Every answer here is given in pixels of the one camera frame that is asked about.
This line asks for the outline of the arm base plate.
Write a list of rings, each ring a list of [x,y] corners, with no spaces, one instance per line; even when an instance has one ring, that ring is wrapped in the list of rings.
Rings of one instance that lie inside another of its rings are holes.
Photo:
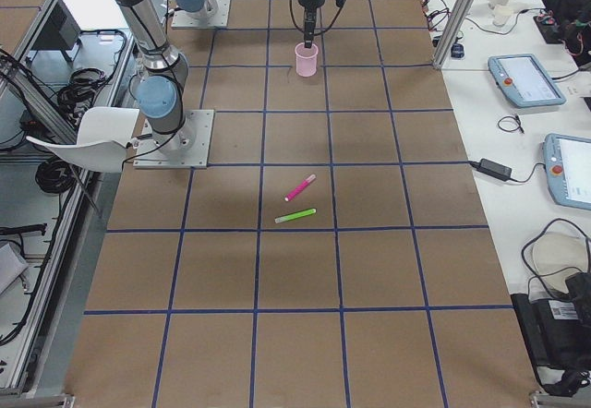
[[[214,114],[213,110],[185,111],[185,123],[171,140],[154,133],[145,119],[142,135],[151,136],[139,142],[139,156],[132,160],[133,166],[138,169],[205,169],[209,161]]]
[[[176,30],[225,29],[231,0],[175,0],[177,10],[172,28]]]

